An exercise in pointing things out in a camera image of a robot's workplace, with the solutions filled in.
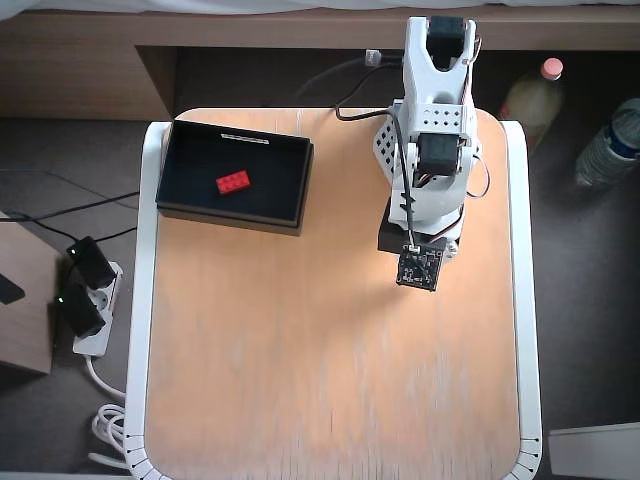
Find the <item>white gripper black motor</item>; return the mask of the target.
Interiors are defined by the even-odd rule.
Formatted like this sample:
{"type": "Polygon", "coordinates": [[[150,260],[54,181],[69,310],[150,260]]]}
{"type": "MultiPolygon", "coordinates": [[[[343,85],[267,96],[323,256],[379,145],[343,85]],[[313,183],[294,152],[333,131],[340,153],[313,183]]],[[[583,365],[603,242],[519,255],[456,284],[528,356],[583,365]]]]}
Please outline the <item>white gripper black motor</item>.
{"type": "MultiPolygon", "coordinates": [[[[463,206],[463,175],[435,176],[425,186],[411,188],[413,199],[412,231],[416,243],[444,236],[447,240],[443,257],[453,260],[458,254],[459,221],[463,206]]],[[[407,244],[408,223],[402,175],[391,181],[391,195],[383,214],[379,232],[378,249],[384,252],[400,252],[407,244]]]]}

